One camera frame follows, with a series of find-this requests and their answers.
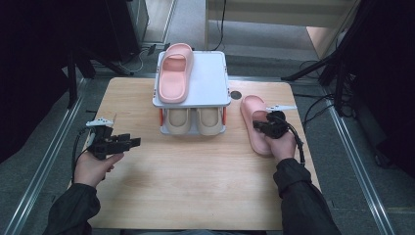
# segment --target aluminum rail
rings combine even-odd
[[[325,95],[331,93],[329,88],[323,87],[322,89]],[[326,104],[328,106],[333,105],[333,101],[326,100]],[[388,214],[385,211],[384,205],[378,195],[378,192],[376,191],[375,186],[372,183],[372,180],[369,177],[366,168],[363,165],[363,162],[356,150],[356,147],[354,146],[353,141],[351,140],[344,120],[338,116],[336,110],[333,107],[329,110],[335,126],[339,131],[339,135],[342,138],[343,144],[345,145],[347,156],[351,162],[351,166],[353,167],[356,178],[363,191],[363,195],[366,198],[369,209],[373,214],[376,224],[378,225],[380,234],[395,234]]]
[[[30,184],[26,188],[26,191],[19,202],[18,208],[4,231],[5,235],[16,235],[22,232],[27,217],[36,202],[37,197],[39,196],[40,190],[48,177],[49,171],[52,168],[59,150],[61,149],[62,143],[67,136],[74,117],[79,110],[83,100],[83,93],[89,83],[89,80],[90,79],[85,78],[80,80],[78,85],[78,99],[74,103],[73,108],[66,111],[64,118],[62,119],[58,130],[42,159],[42,162],[37,168],[37,171],[34,173]]]

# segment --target beige slipper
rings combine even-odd
[[[190,109],[169,109],[165,118],[165,126],[170,134],[186,134],[189,132],[192,122]]]
[[[202,135],[219,134],[223,127],[220,108],[197,109],[197,126]]]

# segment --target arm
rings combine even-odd
[[[82,154],[76,164],[73,184],[49,210],[43,234],[91,234],[87,220],[101,208],[96,186],[122,157],[123,154],[118,154],[99,161],[88,152]]]
[[[277,163],[278,186],[285,234],[341,234],[310,172],[294,159],[296,140],[290,132],[280,139],[265,137]]]

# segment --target slipper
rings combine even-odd
[[[193,60],[192,48],[185,43],[173,44],[165,51],[159,77],[159,95],[162,102],[180,103],[186,99]]]
[[[165,118],[165,127],[170,134],[186,134],[189,132],[192,122],[190,109],[169,109]]]
[[[202,135],[216,135],[222,130],[220,108],[197,109],[197,126]]]
[[[263,100],[255,95],[246,96],[241,102],[241,113],[254,151],[261,155],[271,155],[271,148],[265,142],[265,135],[254,129],[253,125],[253,120],[267,121],[266,105]]]

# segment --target white shoe rack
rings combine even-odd
[[[226,129],[226,107],[231,103],[231,96],[225,55],[216,51],[194,51],[193,54],[194,64],[189,80],[189,94],[186,100],[177,104],[164,103],[159,99],[159,77],[164,52],[159,54],[153,104],[160,109],[160,131],[163,134],[171,134],[165,126],[168,109],[191,109],[192,125],[187,135],[200,134],[196,124],[197,108],[219,108],[224,123],[220,133]]]

